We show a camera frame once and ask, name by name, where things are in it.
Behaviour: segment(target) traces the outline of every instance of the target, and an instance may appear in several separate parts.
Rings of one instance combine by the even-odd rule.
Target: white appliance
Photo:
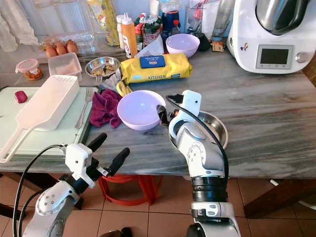
[[[282,35],[270,33],[259,23],[256,7],[257,0],[235,2],[227,47],[238,64],[249,72],[263,74],[303,69],[316,50],[316,0],[308,2],[302,22]]]

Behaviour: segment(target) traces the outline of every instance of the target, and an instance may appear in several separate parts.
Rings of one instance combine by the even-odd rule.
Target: purple cloth
[[[96,127],[102,127],[110,122],[111,127],[117,128],[122,122],[117,111],[121,98],[119,94],[108,89],[104,90],[101,95],[95,92],[92,97],[90,123]]]

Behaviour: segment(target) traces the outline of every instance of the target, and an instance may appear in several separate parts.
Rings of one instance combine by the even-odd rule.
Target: blue label
[[[180,73],[171,75],[171,78],[172,78],[172,79],[173,79],[173,78],[180,78]]]
[[[142,78],[141,75],[134,75],[134,76],[133,76],[133,79],[134,79],[134,80],[140,80],[141,78]]]
[[[158,56],[144,56],[139,58],[141,68],[160,68],[166,66],[164,57]]]

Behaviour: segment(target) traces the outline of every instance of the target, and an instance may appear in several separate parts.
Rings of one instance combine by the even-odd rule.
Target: fork
[[[102,80],[103,80],[103,76],[102,75],[98,75],[95,77],[95,83],[97,86],[101,86],[102,85]]]
[[[93,93],[93,87],[92,86],[87,87],[87,91],[85,94],[85,104],[84,104],[84,107],[81,111],[79,119],[75,125],[75,128],[81,128],[81,126],[82,126],[84,111],[85,111],[85,108],[87,107],[88,102],[91,101],[92,93]]]

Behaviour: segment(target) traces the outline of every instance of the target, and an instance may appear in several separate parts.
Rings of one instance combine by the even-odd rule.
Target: orange bottle
[[[122,19],[122,35],[127,58],[133,58],[137,54],[136,34],[134,22],[124,13]]]

